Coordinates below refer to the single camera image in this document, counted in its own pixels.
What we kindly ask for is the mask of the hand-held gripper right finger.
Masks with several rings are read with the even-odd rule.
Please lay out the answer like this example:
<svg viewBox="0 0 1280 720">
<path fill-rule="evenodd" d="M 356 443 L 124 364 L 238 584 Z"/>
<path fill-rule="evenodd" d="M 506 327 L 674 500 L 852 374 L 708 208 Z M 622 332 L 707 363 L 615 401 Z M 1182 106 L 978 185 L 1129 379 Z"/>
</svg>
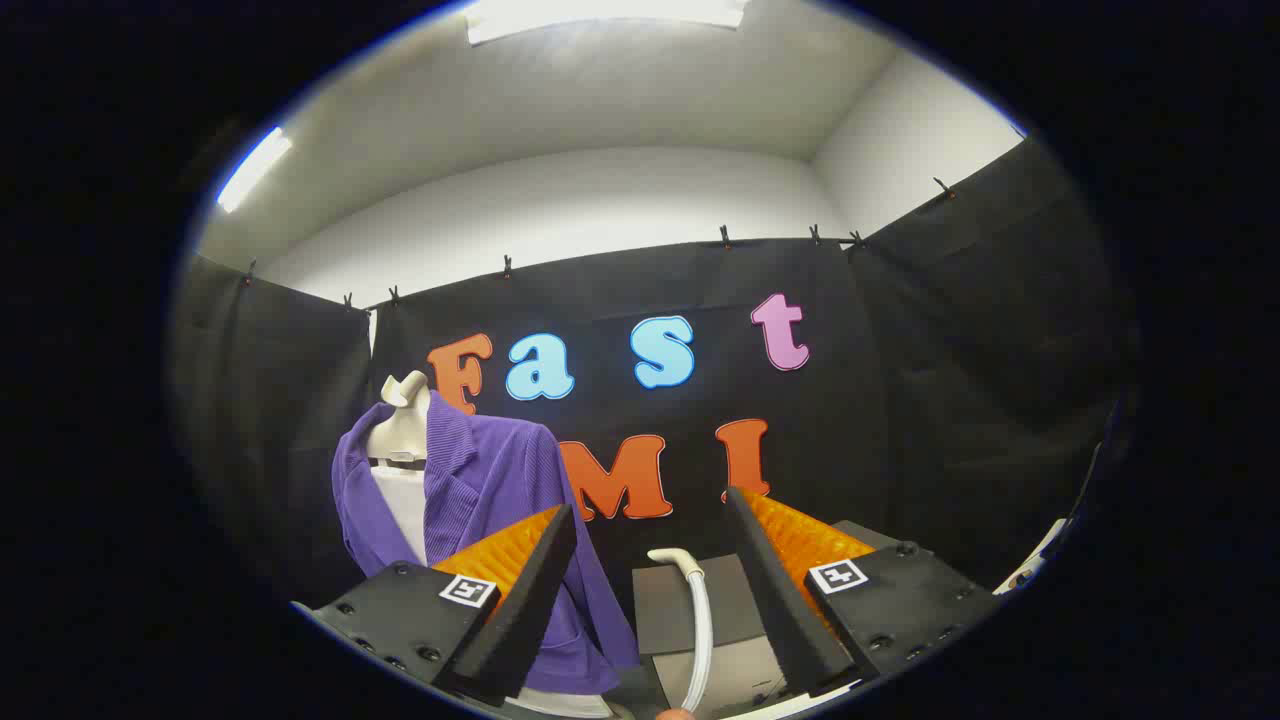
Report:
<svg viewBox="0 0 1280 720">
<path fill-rule="evenodd" d="M 737 487 L 724 507 L 765 635 L 797 693 L 897 676 L 957 643 L 1000 605 L 915 542 L 876 547 Z"/>
</svg>

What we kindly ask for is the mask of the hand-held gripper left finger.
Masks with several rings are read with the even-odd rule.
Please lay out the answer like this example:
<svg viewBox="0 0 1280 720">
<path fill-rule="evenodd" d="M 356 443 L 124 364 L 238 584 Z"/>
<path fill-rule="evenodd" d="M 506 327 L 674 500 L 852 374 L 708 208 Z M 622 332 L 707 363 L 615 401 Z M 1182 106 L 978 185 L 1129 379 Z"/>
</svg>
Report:
<svg viewBox="0 0 1280 720">
<path fill-rule="evenodd" d="M 330 603 L 296 612 L 416 688 L 500 706 L 524 687 L 575 556 L 557 505 L 425 568 L 393 562 Z"/>
</svg>

